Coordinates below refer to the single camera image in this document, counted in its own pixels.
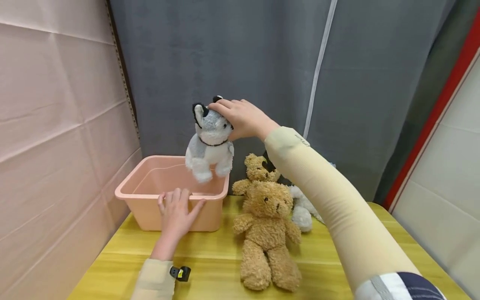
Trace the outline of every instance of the gray curtain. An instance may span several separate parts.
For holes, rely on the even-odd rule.
[[[307,139],[367,201],[454,0],[339,0]],[[144,156],[184,155],[191,105],[245,98],[303,133],[330,0],[112,0]],[[263,153],[235,142],[243,159]]]

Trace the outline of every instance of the red stripe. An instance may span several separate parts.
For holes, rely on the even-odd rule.
[[[437,122],[438,118],[441,116],[445,107],[447,106],[450,98],[452,97],[453,93],[455,92],[456,87],[460,84],[463,75],[467,71],[468,67],[470,66],[472,60],[475,58],[475,55],[480,48],[480,8],[477,10],[477,15],[475,20],[473,21],[472,28],[467,35],[465,43],[463,44],[462,50],[460,51],[460,55],[453,67],[450,76],[442,90],[442,93],[437,99],[433,110],[431,111],[425,125],[422,128],[422,131],[413,146],[408,158],[403,165],[401,171],[399,172],[397,178],[395,179],[388,195],[384,201],[383,206],[385,209],[389,209],[395,199],[395,196],[398,194],[400,187],[402,186],[403,182],[405,181],[408,172],[413,167],[415,163],[415,159],[420,154],[423,145],[427,142],[427,139],[432,132],[435,123]]]

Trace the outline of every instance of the yellow table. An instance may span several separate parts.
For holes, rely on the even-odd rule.
[[[241,197],[224,200],[222,227],[213,233],[192,232],[178,246],[174,264],[192,269],[187,283],[177,282],[174,299],[323,299],[348,300],[353,296],[326,227],[313,221],[302,244],[291,248],[303,276],[296,293],[270,286],[263,292],[247,290],[240,283],[242,239],[232,232]],[[448,299],[469,297],[381,206],[369,203],[388,231],[420,272]],[[130,214],[89,268],[69,300],[129,300],[138,273],[158,239],[159,232],[144,232]]]

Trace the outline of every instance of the hand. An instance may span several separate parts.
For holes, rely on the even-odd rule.
[[[240,101],[221,99],[210,103],[208,108],[224,116],[233,125],[234,129],[229,137],[232,141],[252,136],[264,141],[271,131],[279,127],[263,111],[245,99]]]
[[[150,258],[170,261],[180,239],[190,230],[205,199],[188,212],[188,199],[191,193],[187,189],[175,189],[173,192],[162,193],[158,197],[158,208],[162,215],[162,235],[158,239]]]

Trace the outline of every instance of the black device on wrist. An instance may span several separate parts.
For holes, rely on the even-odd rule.
[[[171,267],[170,268],[170,275],[178,281],[187,282],[188,277],[190,277],[190,271],[191,270],[192,269],[190,269],[189,267],[186,267],[186,266],[181,266],[180,268]]]

